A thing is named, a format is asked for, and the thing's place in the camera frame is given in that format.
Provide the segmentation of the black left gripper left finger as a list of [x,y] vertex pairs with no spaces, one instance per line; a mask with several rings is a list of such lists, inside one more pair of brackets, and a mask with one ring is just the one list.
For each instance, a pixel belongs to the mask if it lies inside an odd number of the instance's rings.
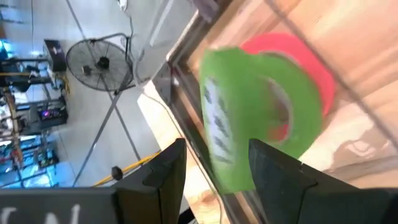
[[177,224],[185,186],[187,145],[169,147],[116,182],[118,224]]

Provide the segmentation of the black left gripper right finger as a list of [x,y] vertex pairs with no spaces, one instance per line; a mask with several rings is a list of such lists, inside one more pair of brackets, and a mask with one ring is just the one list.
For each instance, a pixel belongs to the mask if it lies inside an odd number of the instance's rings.
[[270,224],[298,224],[305,192],[317,184],[302,164],[258,140],[249,140],[249,165],[257,194]]

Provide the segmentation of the green tape roll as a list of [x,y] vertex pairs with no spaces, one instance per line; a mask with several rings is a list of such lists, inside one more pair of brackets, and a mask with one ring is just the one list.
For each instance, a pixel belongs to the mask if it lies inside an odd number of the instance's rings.
[[[322,129],[317,86],[289,59],[247,54],[237,47],[206,50],[201,61],[203,125],[216,186],[222,194],[254,189],[249,140],[259,139],[298,159]],[[276,122],[270,84],[284,90],[292,110],[286,140],[271,139]]]

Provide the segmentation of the pink tape roll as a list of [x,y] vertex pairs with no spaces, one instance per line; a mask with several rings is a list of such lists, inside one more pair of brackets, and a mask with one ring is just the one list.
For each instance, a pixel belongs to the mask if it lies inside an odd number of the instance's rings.
[[[298,37],[281,32],[264,33],[250,38],[240,45],[248,54],[275,54],[290,60],[304,72],[304,78],[311,81],[316,87],[316,96],[320,100],[322,112],[321,120],[317,122],[322,126],[334,100],[335,82],[331,72],[321,64],[320,60],[311,53],[304,42]],[[267,80],[272,110],[270,126],[265,130],[265,139],[281,142],[289,132],[289,115],[287,109],[287,92],[277,86],[274,80]]]

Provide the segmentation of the clear plastic bin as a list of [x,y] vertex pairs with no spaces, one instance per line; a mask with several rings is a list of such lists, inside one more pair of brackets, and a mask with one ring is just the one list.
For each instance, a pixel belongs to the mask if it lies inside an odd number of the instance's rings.
[[[187,143],[184,196],[199,224],[260,223],[252,192],[213,185],[199,102],[206,49],[292,35],[329,71],[334,87],[319,137],[301,159],[358,187],[398,186],[398,0],[217,0],[212,24],[194,16],[138,105],[157,143]],[[174,79],[171,94],[160,78]]]

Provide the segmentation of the cluttered workbench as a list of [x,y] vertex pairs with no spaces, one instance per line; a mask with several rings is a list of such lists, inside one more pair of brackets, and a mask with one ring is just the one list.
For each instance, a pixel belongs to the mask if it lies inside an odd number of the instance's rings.
[[68,119],[65,97],[57,99],[16,103],[14,90],[25,93],[32,85],[50,83],[56,90],[65,90],[66,86],[57,86],[60,73],[67,70],[66,61],[59,62],[40,58],[36,62],[47,62],[47,76],[41,77],[38,67],[26,66],[24,72],[8,72],[11,65],[23,62],[23,59],[9,58],[0,61],[0,101],[9,108],[9,116],[0,117],[0,137],[16,138],[20,135],[36,135],[53,126],[65,124]]

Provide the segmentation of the black floor fan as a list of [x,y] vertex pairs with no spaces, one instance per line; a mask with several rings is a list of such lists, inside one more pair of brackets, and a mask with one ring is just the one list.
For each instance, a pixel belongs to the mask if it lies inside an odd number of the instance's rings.
[[72,90],[60,140],[73,171],[69,185],[90,187],[140,159],[122,101],[129,94],[132,62],[126,49],[103,37],[71,46],[67,64]]

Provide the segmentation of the black speaker box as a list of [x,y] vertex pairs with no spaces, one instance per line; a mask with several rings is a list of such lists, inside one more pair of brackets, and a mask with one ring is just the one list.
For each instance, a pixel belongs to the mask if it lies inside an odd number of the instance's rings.
[[58,40],[44,39],[44,52],[53,72],[65,72],[67,70],[65,53]]

